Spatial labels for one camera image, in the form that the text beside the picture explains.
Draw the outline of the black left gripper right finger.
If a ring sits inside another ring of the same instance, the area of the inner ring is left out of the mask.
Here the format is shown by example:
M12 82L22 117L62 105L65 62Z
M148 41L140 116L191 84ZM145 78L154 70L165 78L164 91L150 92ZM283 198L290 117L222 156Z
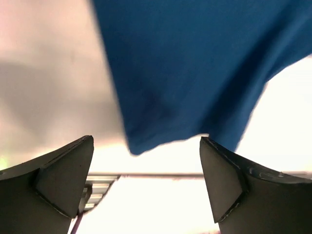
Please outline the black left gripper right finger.
M223 234L310 234L312 181L237 155L208 137L200 160L213 219Z

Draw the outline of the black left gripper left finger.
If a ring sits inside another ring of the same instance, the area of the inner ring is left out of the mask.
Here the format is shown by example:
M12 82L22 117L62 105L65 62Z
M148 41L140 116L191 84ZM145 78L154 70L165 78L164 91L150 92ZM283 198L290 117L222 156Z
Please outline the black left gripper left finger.
M66 234L78 214L92 136L0 172L2 234Z

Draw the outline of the blue t shirt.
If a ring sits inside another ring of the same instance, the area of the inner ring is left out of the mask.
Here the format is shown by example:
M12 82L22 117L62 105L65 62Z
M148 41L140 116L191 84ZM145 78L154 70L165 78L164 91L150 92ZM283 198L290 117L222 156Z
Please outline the blue t shirt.
M95 0L134 155L199 134L234 151L265 84L312 53L309 0Z

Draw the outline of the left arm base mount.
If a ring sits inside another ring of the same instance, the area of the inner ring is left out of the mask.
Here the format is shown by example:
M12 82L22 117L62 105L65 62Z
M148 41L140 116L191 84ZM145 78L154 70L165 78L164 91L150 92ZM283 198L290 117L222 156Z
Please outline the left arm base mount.
M98 206L120 177L121 175L89 173L83 188L78 214L88 213Z

